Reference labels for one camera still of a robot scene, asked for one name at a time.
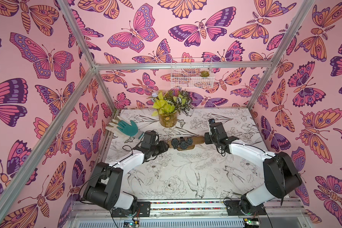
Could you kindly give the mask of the wooden watch stand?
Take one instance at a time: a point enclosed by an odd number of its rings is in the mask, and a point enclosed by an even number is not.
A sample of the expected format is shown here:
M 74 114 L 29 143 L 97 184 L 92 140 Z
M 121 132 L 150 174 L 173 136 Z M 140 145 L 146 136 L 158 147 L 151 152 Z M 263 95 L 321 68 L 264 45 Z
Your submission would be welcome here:
M 167 142 L 171 149 L 187 151 L 195 148 L 196 145 L 205 143 L 204 136 L 173 138 Z

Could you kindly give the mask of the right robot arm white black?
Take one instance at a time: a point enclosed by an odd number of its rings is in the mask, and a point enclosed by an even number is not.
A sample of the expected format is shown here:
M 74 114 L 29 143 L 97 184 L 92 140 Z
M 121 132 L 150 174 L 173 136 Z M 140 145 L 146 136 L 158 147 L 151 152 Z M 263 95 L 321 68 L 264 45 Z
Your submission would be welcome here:
M 204 134 L 206 144 L 213 144 L 221 155 L 239 156 L 263 169 L 264 183 L 241 195 L 239 209 L 245 215 L 254 213 L 265 202 L 280 199 L 303 183 L 292 158 L 285 152 L 273 153 L 246 144 L 238 137 L 228 136 L 223 123 L 209 119 L 209 131 Z

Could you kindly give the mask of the black wrist watch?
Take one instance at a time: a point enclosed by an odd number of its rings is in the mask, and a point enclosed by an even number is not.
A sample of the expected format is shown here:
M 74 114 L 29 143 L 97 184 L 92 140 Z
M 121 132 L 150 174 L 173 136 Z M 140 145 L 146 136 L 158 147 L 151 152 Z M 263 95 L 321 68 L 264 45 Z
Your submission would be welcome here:
M 184 137 L 180 137 L 179 148 L 182 150 L 185 150 L 188 148 L 188 146 L 189 146 L 189 144 L 188 144 L 187 140 Z
M 193 145 L 193 139 L 191 137 L 187 138 L 186 143 L 187 143 L 188 147 Z
M 174 139 L 172 139 L 172 141 L 171 141 L 171 145 L 172 145 L 172 147 L 173 147 L 174 149 L 178 149 L 178 148 L 179 148 L 179 145 L 180 145 L 180 142 L 179 142 L 179 140 L 178 140 L 177 138 L 174 138 Z

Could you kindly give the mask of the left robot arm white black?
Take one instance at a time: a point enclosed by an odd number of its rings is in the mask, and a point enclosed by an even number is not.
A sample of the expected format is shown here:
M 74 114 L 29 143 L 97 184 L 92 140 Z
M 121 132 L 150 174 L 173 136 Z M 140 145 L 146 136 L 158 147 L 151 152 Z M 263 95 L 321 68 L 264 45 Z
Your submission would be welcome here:
M 169 148 L 156 131 L 146 131 L 124 158 L 110 163 L 100 162 L 95 166 L 84 185 L 83 199 L 108 211 L 117 209 L 127 217 L 135 216 L 138 213 L 137 197 L 122 191 L 123 176 L 167 152 Z

